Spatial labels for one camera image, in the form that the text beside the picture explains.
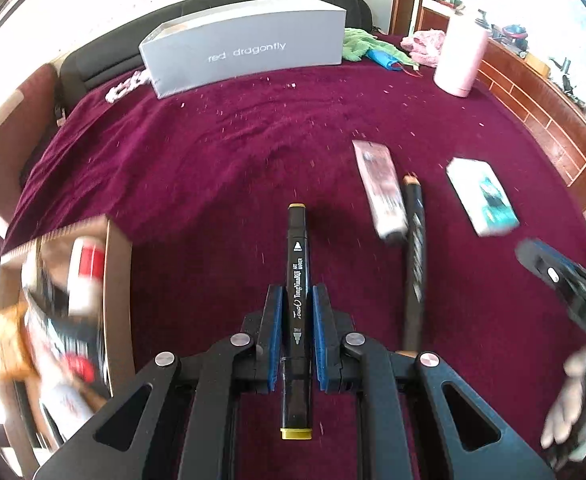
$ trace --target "wooden cabinet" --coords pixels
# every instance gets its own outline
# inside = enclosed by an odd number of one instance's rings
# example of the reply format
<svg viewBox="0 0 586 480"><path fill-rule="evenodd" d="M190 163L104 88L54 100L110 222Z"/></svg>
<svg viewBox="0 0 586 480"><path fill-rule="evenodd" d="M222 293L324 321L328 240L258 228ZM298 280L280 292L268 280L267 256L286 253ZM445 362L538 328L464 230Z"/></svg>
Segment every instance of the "wooden cabinet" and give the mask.
<svg viewBox="0 0 586 480"><path fill-rule="evenodd" d="M422 7L417 30L446 30L448 17ZM548 79L489 41L477 79L524 125L557 168L586 216L586 119Z"/></svg>

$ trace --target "yellow marker cap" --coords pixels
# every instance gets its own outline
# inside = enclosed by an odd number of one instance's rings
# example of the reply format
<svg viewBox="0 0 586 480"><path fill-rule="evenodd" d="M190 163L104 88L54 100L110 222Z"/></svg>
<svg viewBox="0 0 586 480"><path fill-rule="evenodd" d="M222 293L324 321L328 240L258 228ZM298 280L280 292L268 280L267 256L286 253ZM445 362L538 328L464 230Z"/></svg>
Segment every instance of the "yellow marker cap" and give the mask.
<svg viewBox="0 0 586 480"><path fill-rule="evenodd" d="M313 438L313 430L304 428L303 430L282 428L283 440L311 440Z"/></svg>

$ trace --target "maroon blanket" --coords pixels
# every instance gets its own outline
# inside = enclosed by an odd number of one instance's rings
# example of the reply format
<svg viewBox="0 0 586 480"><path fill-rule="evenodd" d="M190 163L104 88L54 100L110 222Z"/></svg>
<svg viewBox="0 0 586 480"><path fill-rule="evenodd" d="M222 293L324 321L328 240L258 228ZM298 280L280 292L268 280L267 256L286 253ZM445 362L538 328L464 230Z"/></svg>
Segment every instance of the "maroon blanket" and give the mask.
<svg viewBox="0 0 586 480"><path fill-rule="evenodd" d="M403 257L375 234L351 140L382 142L423 183L426 348L438 352L535 449L583 341L560 302L516 261L538 237L586 267L586 224L521 123L485 89L467 99L369 60L247 76L109 105L103 86L70 115L26 185L6 248L107 213L134 244L135 362L188 355L239 329L283 283L286 208L307 205L311 276L359 331L398 348ZM444 168L489 162L521 226L479 238ZM240 477L356 478L353 402L317 393L314 439L279 437L279 395L241 412Z"/></svg>

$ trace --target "green towel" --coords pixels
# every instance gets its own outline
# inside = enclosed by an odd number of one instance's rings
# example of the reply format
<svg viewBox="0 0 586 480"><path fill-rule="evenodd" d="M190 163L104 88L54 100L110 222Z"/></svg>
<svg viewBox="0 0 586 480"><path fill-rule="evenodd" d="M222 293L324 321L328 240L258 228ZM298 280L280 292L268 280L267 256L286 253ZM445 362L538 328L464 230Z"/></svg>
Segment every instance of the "green towel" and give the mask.
<svg viewBox="0 0 586 480"><path fill-rule="evenodd" d="M375 36L367 33L360 28L345 28L344 43L342 46L342 57L346 61L361 61L366 55L368 49L382 50L390 56L397 58L401 63L406 65L419 66L419 63L413 61L390 43L378 40Z"/></svg>

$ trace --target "blue gripper pad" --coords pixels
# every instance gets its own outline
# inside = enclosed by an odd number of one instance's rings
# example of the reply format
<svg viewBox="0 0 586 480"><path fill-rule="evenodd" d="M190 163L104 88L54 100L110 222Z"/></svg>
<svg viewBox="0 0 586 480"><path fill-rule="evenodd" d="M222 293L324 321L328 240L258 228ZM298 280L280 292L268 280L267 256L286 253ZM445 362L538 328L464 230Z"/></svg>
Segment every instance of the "blue gripper pad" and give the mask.
<svg viewBox="0 0 586 480"><path fill-rule="evenodd" d="M275 391L275 384L278 382L279 350L282 343L282 300L284 289L275 304L273 318L273 330L270 332L270 343L268 345L268 390Z"/></svg>
<svg viewBox="0 0 586 480"><path fill-rule="evenodd" d="M320 383L320 390L325 392L328 389L328 377L326 376L326 340L324 339L324 326L322 324L322 313L317 295L317 286L313 287L313 339L317 380Z"/></svg>
<svg viewBox="0 0 586 480"><path fill-rule="evenodd" d="M541 240L532 240L532 242L539 248L541 252L547 253L549 256L552 256L556 260L563 263L565 266L569 267L569 269L571 270L576 269L577 264L574 261L569 260L566 256L553 249L550 245L545 244Z"/></svg>

